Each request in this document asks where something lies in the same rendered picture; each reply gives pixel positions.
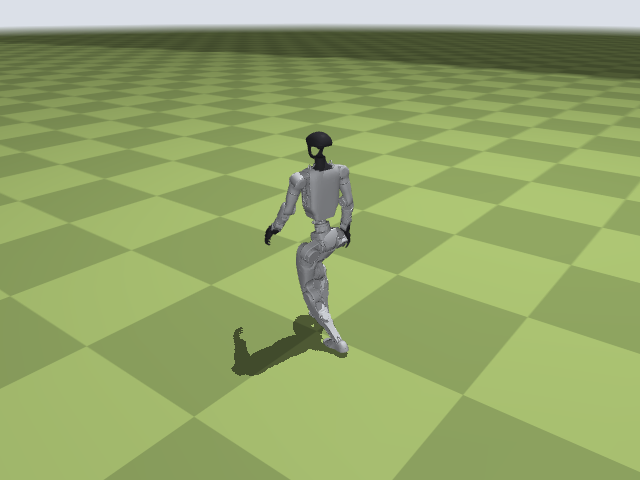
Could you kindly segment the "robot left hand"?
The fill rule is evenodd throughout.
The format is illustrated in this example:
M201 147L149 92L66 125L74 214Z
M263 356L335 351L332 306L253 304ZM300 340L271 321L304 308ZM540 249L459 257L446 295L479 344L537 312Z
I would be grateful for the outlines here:
M268 229L266 230L266 234L265 234L265 243L266 243L267 245L270 245L270 244L269 244L269 243L270 243L270 241L269 241L269 240L271 239L272 235L273 235L273 234L275 235L275 234L277 234L278 232L279 232L279 230L276 230L276 229L274 229L274 230L272 230L272 231L271 231L271 225L270 225L270 226L268 227ZM269 242L269 243L268 243L268 242Z

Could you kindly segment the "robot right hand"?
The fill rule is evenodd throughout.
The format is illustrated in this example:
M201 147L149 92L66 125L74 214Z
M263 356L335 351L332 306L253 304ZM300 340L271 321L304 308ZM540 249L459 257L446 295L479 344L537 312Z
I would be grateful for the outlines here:
M340 223L340 224L341 224L341 223ZM340 229L341 229L341 228L340 228ZM343 229L341 229L341 230L345 233L346 238L348 239L348 242L347 242L347 245L346 245L346 248L347 248L347 247L348 247L348 245L349 245L349 243L350 243L350 232L349 232L349 231L350 231L350 225L348 225L348 227L347 227L346 231L344 231ZM343 245L342 247L344 247L344 246L345 246L345 245Z

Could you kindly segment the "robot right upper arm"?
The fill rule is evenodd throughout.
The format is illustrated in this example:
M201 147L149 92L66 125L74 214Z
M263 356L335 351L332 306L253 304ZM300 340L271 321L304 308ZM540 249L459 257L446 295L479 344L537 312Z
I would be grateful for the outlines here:
M337 165L340 171L340 191L342 193L342 196L339 198L339 205L341 207L347 207L353 203L351 184L349 179L349 169L345 165L335 165Z

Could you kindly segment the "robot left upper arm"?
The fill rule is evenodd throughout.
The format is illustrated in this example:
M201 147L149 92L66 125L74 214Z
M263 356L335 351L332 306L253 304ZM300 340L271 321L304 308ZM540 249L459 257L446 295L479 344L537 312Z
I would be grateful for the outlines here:
M296 211L296 202L303 188L306 187L309 174L306 171L293 173L289 178L289 187L286 195L284 215L293 215Z

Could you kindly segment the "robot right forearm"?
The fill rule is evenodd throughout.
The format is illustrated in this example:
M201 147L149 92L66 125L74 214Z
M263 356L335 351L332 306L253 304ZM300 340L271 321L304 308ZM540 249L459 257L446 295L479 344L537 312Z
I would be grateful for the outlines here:
M352 217L353 208L354 208L354 203L352 203L347 207L341 207L342 218L341 218L340 228L343 229L344 231L346 231L348 225L350 225L352 221L351 217Z

